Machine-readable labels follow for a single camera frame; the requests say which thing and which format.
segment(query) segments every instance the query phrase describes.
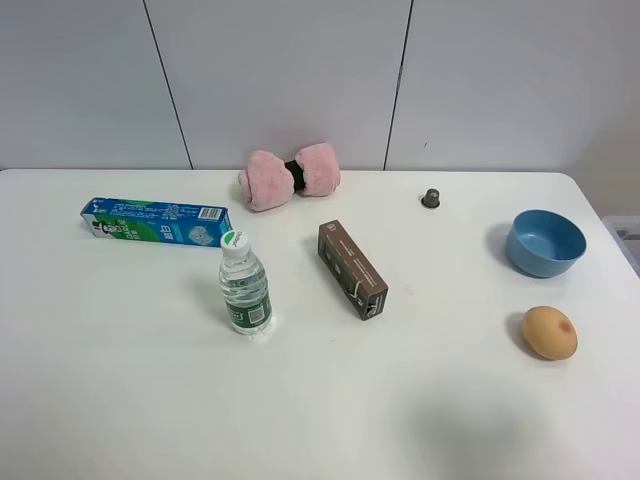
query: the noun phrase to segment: plastic bowl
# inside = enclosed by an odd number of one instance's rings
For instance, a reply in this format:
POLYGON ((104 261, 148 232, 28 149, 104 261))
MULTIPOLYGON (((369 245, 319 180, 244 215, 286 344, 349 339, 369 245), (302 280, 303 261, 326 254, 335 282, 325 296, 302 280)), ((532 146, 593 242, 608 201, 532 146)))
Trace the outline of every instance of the plastic bowl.
POLYGON ((573 222, 546 210, 527 210, 513 221, 506 253, 513 264, 534 277, 566 272, 587 249, 587 240, 573 222))

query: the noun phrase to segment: brown box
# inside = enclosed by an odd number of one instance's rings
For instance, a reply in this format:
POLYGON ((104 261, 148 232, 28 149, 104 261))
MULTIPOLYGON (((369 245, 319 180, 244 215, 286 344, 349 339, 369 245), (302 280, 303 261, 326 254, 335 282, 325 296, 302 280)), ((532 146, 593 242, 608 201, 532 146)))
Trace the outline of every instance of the brown box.
POLYGON ((382 313, 389 287, 339 221, 320 225, 318 255, 362 320, 382 313))

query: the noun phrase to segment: pink plush toy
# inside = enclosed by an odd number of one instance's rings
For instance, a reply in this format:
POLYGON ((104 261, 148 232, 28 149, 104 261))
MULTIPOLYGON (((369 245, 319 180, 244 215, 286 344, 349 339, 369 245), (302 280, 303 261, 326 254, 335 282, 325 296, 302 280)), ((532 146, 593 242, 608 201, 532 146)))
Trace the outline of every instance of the pink plush toy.
POLYGON ((297 191, 312 197, 331 195, 340 185, 340 168, 328 143, 303 148, 287 163, 256 150, 238 181, 249 208, 261 212, 287 203, 297 191))

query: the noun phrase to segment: water bottle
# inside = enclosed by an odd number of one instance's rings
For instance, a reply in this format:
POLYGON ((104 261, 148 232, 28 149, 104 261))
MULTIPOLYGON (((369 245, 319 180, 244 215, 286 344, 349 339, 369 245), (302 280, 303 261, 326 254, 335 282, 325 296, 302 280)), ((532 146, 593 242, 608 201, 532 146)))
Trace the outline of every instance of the water bottle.
POLYGON ((271 322, 271 301, 262 262, 244 232, 231 230, 220 243, 220 287, 233 327, 244 335, 264 330, 271 322))

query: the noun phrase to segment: brown egg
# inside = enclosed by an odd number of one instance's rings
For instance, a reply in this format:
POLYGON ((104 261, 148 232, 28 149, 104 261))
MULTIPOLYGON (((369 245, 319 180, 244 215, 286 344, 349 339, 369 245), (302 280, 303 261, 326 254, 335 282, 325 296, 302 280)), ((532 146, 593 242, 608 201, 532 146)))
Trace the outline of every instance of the brown egg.
POLYGON ((549 360, 569 358, 578 348, 571 321, 553 307, 534 307, 525 313, 522 336, 538 355, 549 360))

